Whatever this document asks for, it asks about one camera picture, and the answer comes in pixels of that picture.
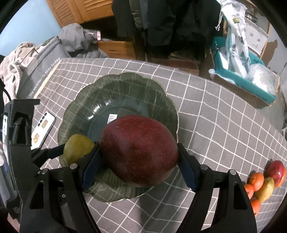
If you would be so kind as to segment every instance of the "metal bolt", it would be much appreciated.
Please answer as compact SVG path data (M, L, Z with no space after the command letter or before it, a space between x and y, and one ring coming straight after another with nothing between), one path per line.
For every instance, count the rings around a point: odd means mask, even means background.
M76 169L77 167L78 167L78 164L71 164L71 165L70 165L70 168L71 168L71 169Z
M231 175L236 175L236 173L237 173L237 172L236 172L235 170L233 170L233 169L230 170L230 174L231 174Z
M205 165L205 164L202 164L202 165L200 165L200 168L201 168L202 170L207 170L207 169L208 169L208 166Z
M44 168L44 169L42 169L41 173L45 174L45 173L47 173L47 171L48 171L48 168Z

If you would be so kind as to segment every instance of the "barcode label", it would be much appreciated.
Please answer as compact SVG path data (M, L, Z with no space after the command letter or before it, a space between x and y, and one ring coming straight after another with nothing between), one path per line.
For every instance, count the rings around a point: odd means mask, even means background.
M108 123L112 122L113 120L115 120L118 117L117 114L110 114L108 117Z
M97 31L97 40L101 40L101 32Z

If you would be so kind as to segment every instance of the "teal box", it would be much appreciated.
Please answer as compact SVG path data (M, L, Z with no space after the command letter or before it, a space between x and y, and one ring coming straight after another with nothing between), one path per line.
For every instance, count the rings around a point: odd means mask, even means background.
M268 105L274 102L276 96L267 93L266 91L262 90L258 86L254 85L249 80L242 78L241 76L237 75L236 73L226 70L223 68L222 61L219 55L219 48L225 46L226 39L223 37L214 37L211 43L210 49L213 56L214 61L214 70L215 73L219 74L222 77L228 78L233 80L237 86L245 89L246 91L258 96L262 100L264 100ZM251 64L260 63L265 66L263 61L257 57L255 54L249 52L249 57L251 60Z

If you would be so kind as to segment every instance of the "wooden cabinet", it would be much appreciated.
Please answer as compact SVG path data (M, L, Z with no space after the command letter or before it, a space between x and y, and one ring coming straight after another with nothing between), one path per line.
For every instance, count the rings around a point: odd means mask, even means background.
M113 0L75 0L84 22L114 15L112 2Z
M46 0L60 27L113 16L113 0Z

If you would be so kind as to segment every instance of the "tablecloth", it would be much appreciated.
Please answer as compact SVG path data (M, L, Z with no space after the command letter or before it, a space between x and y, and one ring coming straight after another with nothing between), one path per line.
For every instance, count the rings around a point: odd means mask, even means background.
M33 127L45 111L56 116L56 123L44 147L57 146L57 132L67 106L86 85L107 74L136 72L157 80L179 111L178 138L189 154L211 169L235 169L246 182L250 172L264 172L269 160L287 166L287 143L271 124L248 103L211 81L178 69L124 59L63 59L39 94ZM48 160L44 167L60 167L59 160ZM260 232L270 221L286 194L287 182L276 188L262 203L256 217ZM85 195L91 214L103 232L170 233L185 216L194 193L186 187L176 167L170 177L139 198L113 203ZM214 190L204 228L211 225L218 190Z

